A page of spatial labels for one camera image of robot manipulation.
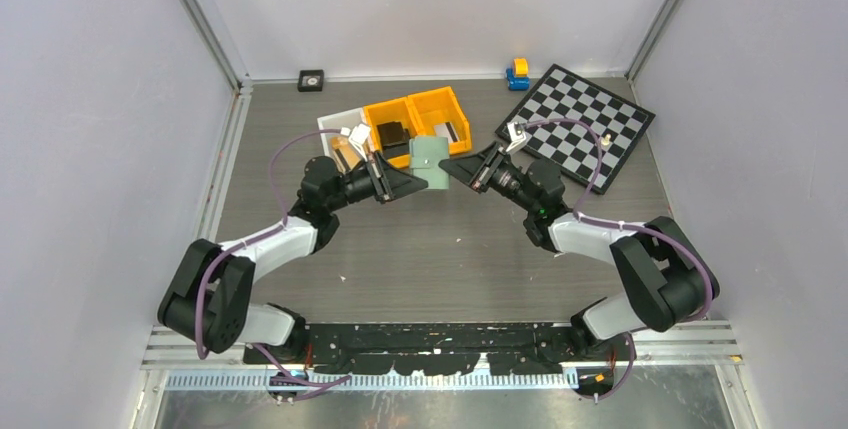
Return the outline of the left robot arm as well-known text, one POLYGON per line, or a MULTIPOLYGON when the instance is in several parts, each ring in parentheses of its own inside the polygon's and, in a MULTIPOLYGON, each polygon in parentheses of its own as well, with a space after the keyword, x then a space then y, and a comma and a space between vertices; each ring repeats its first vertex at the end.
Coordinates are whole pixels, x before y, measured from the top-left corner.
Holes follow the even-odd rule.
POLYGON ((287 218, 246 238, 192 242, 157 311, 160 324, 194 341, 202 355, 236 343, 261 344, 284 363, 307 347, 294 312, 251 301, 254 284, 296 259, 323 249, 335 235, 337 211, 366 199, 385 204, 426 189, 426 180, 401 171, 381 154, 341 172, 327 156, 307 162, 287 218))

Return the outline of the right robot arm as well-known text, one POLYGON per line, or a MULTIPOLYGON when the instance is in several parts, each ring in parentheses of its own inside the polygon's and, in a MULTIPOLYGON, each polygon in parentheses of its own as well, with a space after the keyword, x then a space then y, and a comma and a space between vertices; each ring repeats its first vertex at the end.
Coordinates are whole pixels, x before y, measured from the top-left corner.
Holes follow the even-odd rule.
POLYGON ((624 333, 665 332, 701 318, 720 293, 716 277, 672 218, 660 216, 647 223, 590 218, 565 204, 561 173, 551 161, 536 160, 521 169, 493 143, 439 166, 473 191, 494 190, 526 210, 523 225, 535 246, 582 255, 616 269, 622 292, 570 320, 572 349, 584 359, 598 358, 612 338, 624 333))

